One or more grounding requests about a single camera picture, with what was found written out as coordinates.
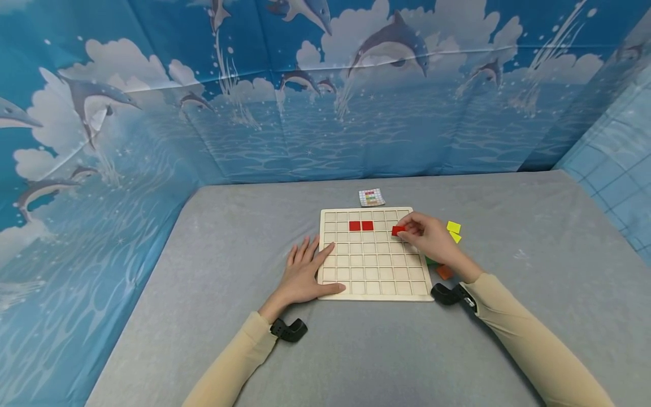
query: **wooden grid board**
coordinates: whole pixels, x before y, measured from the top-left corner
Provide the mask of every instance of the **wooden grid board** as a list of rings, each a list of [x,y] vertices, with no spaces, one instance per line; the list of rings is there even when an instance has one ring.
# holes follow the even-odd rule
[[[321,300],[423,301],[432,280],[424,255],[391,228],[412,212],[408,206],[345,208],[321,211],[320,249],[337,244],[319,268],[319,284],[341,283],[341,294]]]

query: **hand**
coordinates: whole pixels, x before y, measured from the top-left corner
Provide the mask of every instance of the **hand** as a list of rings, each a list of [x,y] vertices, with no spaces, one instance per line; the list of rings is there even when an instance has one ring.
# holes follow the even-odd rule
[[[312,244],[310,244],[310,237],[306,236],[301,247],[297,245],[292,247],[287,256],[286,268],[278,288],[258,311],[268,322],[275,321],[290,304],[338,294],[346,289],[343,284],[321,285],[316,282],[314,275],[321,264],[326,261],[326,257],[332,253],[335,244],[330,243],[314,256],[317,247],[319,247],[318,235],[314,237]]]
[[[466,283],[472,283],[484,271],[455,243],[450,232],[438,218],[412,212],[398,222],[404,232],[398,236],[411,243],[430,259],[450,266]]]

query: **dolphin backdrop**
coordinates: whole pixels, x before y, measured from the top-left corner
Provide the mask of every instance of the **dolphin backdrop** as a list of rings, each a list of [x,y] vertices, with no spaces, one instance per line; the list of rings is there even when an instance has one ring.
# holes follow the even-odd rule
[[[0,405],[84,405],[203,185],[552,168],[649,7],[0,0]]]

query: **left hand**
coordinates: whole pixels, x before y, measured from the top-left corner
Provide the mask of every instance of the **left hand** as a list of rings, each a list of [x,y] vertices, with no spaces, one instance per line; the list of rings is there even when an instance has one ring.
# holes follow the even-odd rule
[[[314,275],[326,261],[326,257],[335,248],[330,243],[319,254],[314,252],[319,247],[319,236],[312,243],[306,236],[300,247],[294,245],[287,256],[286,268],[278,288],[267,299],[258,311],[269,323],[275,321],[284,309],[293,303],[311,301],[317,297],[338,294],[346,289],[342,284],[321,285],[316,282]]]

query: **sleeve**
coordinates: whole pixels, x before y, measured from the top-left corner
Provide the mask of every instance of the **sleeve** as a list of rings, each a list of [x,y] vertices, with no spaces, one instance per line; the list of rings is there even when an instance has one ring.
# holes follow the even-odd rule
[[[244,383],[269,356],[276,336],[271,324],[254,312],[195,384],[183,407],[231,407]]]
[[[464,288],[547,406],[613,407],[608,394],[563,343],[499,282],[482,274]]]

